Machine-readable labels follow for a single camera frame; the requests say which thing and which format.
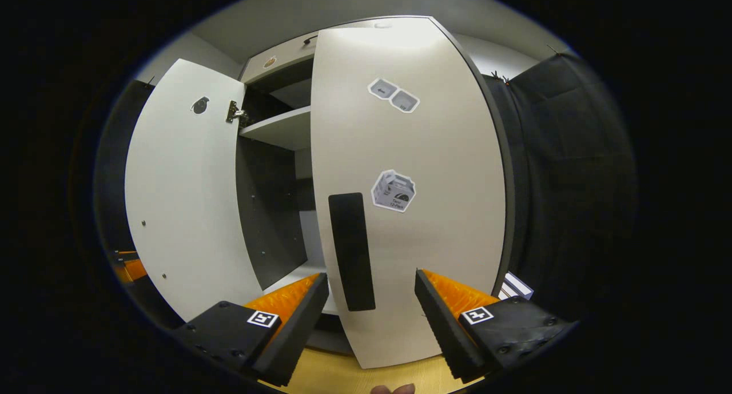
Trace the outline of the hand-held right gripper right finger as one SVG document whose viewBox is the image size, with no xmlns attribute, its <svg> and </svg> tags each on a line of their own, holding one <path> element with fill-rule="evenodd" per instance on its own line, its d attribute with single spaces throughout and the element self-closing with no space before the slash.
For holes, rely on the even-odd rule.
<svg viewBox="0 0 732 394">
<path fill-rule="evenodd" d="M 414 293 L 452 376 L 463 383 L 527 365 L 578 327 L 520 295 L 501 300 L 429 270 L 416 270 Z"/>
</svg>

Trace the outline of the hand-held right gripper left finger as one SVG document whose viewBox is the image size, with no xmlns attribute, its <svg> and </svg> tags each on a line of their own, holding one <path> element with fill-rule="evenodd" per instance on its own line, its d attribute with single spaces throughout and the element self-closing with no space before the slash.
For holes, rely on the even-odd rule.
<svg viewBox="0 0 732 394">
<path fill-rule="evenodd" d="M 287 386 L 328 297 L 327 275 L 316 273 L 245 305 L 217 302 L 172 338 L 230 372 Z"/>
</svg>

